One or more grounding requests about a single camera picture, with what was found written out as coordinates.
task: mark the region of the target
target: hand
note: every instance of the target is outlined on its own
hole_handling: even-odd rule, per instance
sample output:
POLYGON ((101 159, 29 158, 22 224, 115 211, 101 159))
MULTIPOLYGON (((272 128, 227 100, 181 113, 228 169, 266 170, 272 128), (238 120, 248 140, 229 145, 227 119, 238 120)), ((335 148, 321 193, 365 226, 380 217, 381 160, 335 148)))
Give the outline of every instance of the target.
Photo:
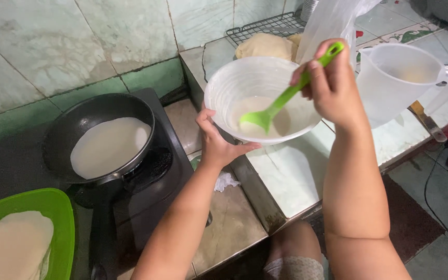
POLYGON ((323 118, 344 129, 368 124, 350 65, 350 48, 344 39, 323 41, 314 59, 302 64, 293 72, 290 85, 295 85, 304 71, 311 74, 311 82, 302 89, 302 95, 309 100, 314 99, 314 106, 323 118), (337 41, 342 42, 345 48, 323 68, 317 59, 337 41))
POLYGON ((213 166, 221 170, 238 156, 262 147, 260 143, 255 142, 243 145, 228 143, 213 125, 210 118, 213 115, 215 115, 214 110, 202 107, 202 111, 196 117, 196 123, 202 129, 202 160, 200 165, 213 166))

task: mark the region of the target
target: dough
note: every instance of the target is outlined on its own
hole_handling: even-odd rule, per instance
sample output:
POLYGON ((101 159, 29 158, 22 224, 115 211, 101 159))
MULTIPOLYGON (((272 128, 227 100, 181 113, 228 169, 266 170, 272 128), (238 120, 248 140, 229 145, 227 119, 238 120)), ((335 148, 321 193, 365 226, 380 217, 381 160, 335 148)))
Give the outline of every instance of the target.
POLYGON ((70 154, 74 171, 84 179, 108 174, 144 147, 151 127, 137 118, 117 118, 86 131, 70 154))
POLYGON ((240 118, 246 113, 253 111, 262 111, 269 107, 274 99, 269 97, 254 96, 237 101, 233 104, 233 111, 231 115, 231 127, 248 137, 255 138, 278 138, 288 135, 291 126, 290 114, 285 107, 277 113, 272 119, 269 127, 269 134, 265 134, 264 128, 257 124, 243 122, 240 124, 240 118))
POLYGON ((257 33, 236 48, 236 58, 248 56, 273 56, 292 61, 298 46, 292 41, 267 33, 257 33))
POLYGON ((292 41, 298 47, 300 46, 300 40, 302 40, 302 34, 293 34, 288 36, 287 39, 292 41))
POLYGON ((0 220, 0 280, 39 280, 53 237, 53 222, 39 211, 9 214, 0 220))

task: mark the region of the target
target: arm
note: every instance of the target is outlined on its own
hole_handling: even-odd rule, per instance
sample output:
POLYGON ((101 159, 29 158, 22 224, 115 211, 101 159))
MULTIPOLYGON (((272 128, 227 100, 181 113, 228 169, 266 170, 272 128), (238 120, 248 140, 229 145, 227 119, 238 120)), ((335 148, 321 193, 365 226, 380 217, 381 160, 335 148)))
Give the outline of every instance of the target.
MULTIPOLYGON (((321 43, 314 57, 319 58, 335 41, 344 40, 321 43)), ((385 187, 349 55, 346 46, 324 69, 310 61, 292 79, 294 84, 303 71, 311 73, 311 84, 302 92, 335 124, 323 192, 330 264, 337 279, 411 279, 389 238, 385 187)))
POLYGON ((260 148, 258 143, 226 142, 203 109, 196 122, 202 129, 202 160, 153 231, 131 280, 184 279, 200 244, 215 182, 221 169, 236 157, 260 148))

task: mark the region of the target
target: pan handle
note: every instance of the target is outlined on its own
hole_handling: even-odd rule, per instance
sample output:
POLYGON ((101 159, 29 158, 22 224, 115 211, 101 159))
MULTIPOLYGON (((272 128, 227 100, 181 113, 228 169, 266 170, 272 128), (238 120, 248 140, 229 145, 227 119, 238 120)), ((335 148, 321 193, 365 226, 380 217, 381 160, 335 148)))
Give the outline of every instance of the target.
POLYGON ((117 279, 117 228, 112 200, 123 188, 122 179, 108 181, 98 188, 89 241, 91 280, 117 279))

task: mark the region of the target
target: person's left hand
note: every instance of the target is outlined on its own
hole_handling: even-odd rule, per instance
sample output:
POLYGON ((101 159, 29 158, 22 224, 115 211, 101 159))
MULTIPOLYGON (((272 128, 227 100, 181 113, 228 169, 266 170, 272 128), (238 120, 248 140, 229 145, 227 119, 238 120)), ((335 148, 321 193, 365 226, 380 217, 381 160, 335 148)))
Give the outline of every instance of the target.
POLYGON ((260 143, 249 142, 243 145, 228 143, 213 125, 211 116, 214 110, 202 108, 196 117, 196 123, 202 129, 202 160, 200 165, 214 166, 222 169, 238 156, 262 147, 260 143))

